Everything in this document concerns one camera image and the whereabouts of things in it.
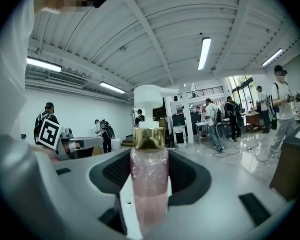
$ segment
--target pink bottle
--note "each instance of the pink bottle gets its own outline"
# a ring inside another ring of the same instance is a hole
[[[145,236],[167,211],[168,152],[131,150],[131,176],[140,231]]]
[[[169,161],[165,148],[165,128],[153,121],[153,109],[163,106],[163,97],[178,89],[143,85],[134,89],[134,107],[145,111],[145,121],[134,128],[131,150],[131,176],[136,214],[144,237],[167,212]]]

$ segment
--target white ceiling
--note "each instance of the white ceiling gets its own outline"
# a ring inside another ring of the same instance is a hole
[[[198,71],[203,37],[212,42]],[[284,54],[276,63],[300,53],[300,31],[278,0],[108,0],[87,12],[38,14],[29,56],[87,79],[85,92],[120,101],[142,84],[262,73],[261,64],[279,48]],[[27,85],[45,88],[47,74],[28,68]],[[127,93],[104,89],[100,81]]]

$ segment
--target white pillar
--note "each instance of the white pillar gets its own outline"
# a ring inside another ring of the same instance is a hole
[[[191,114],[190,114],[190,109],[189,109],[189,101],[188,101],[188,96],[186,95],[186,91],[183,87],[181,89],[181,94],[182,94],[182,104],[184,106],[184,115],[186,119],[186,128],[188,131],[188,142],[194,143],[193,140],[193,129],[192,129],[192,120],[191,120]]]
[[[172,115],[176,114],[176,103],[175,101],[170,102]]]
[[[165,103],[165,110],[166,110],[166,119],[168,122],[168,128],[169,128],[169,134],[172,134],[172,109],[171,109],[171,102],[173,102],[173,99],[171,96],[165,97],[164,98],[164,103]]]

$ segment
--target person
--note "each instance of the person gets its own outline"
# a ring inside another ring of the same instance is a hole
[[[139,127],[139,122],[144,121],[144,116],[142,115],[143,111],[141,109],[138,109],[137,113],[138,116],[135,118],[135,123],[134,123],[135,127]]]
[[[235,138],[235,131],[236,137],[241,137],[241,129],[236,119],[236,107],[237,104],[232,100],[231,96],[226,98],[226,103],[224,105],[224,111],[226,112],[226,117],[230,118],[230,125],[231,125],[231,137],[236,142]]]
[[[38,115],[38,117],[36,118],[36,121],[35,121],[35,125],[39,122],[39,117],[41,115],[42,119],[45,119],[48,117],[48,119],[56,124],[59,125],[59,122],[56,118],[56,116],[54,115],[55,111],[54,111],[54,105],[52,102],[48,102],[46,103],[45,105],[45,111],[40,113]]]
[[[56,124],[59,125],[59,122],[56,118],[56,116],[54,115],[54,105],[52,102],[48,102],[45,105],[45,111],[43,111],[42,113],[40,113],[38,115],[38,117],[35,120],[35,126],[34,126],[34,140],[35,143],[38,145],[43,145],[40,142],[38,142],[38,138],[40,135],[40,131],[43,125],[43,122],[45,119],[48,119]]]
[[[261,86],[258,86],[257,90],[258,90],[257,94],[258,94],[259,103],[261,105],[261,116],[265,126],[265,129],[262,133],[266,134],[269,133],[269,129],[270,129],[269,106],[268,106],[267,94],[265,91],[262,90]]]
[[[104,1],[98,1],[98,7]],[[94,0],[23,0],[6,22],[0,33],[0,135],[17,140],[21,136],[19,114],[26,102],[26,58],[35,14],[74,11],[89,5],[94,6]]]
[[[196,107],[196,111],[198,112],[199,116],[202,114],[202,109],[199,106]]]
[[[284,136],[294,131],[295,121],[290,102],[294,101],[290,87],[286,82],[286,70],[282,66],[274,67],[275,83],[272,86],[272,104],[278,108],[276,113],[277,129],[274,137],[274,144],[270,148],[270,157],[274,158],[274,152],[279,148]]]
[[[111,152],[112,151],[112,143],[111,143],[111,139],[109,138],[109,136],[106,133],[106,129],[101,126],[100,120],[96,119],[94,121],[94,123],[95,123],[95,126],[96,126],[95,134],[97,136],[102,136],[103,137],[103,150],[104,150],[104,153]]]
[[[221,152],[221,150],[224,149],[224,146],[221,144],[218,134],[216,133],[216,118],[215,114],[218,110],[218,107],[216,104],[212,103],[212,100],[210,98],[205,100],[206,108],[205,108],[205,119],[208,122],[209,125],[209,133],[212,139],[212,147],[216,149],[218,152]]]

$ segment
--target window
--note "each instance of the window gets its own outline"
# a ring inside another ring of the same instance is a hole
[[[237,90],[233,93],[233,97],[234,97],[234,101],[235,101],[236,103],[241,104],[240,97],[239,97],[239,93],[238,93]]]
[[[257,92],[251,75],[236,75],[228,77],[232,87],[234,101],[241,104],[241,107],[246,112],[256,106],[258,100]]]
[[[233,79],[233,77],[232,77],[232,76],[230,76],[230,77],[228,77],[228,79],[229,79],[229,82],[230,82],[231,88],[232,88],[232,89],[236,88],[236,84],[235,84],[235,82],[234,82],[234,79]]]
[[[249,83],[249,88],[252,96],[253,105],[256,106],[256,101],[258,100],[258,94],[254,82]]]
[[[233,78],[237,86],[241,86],[246,81],[245,76],[243,75],[236,75]]]

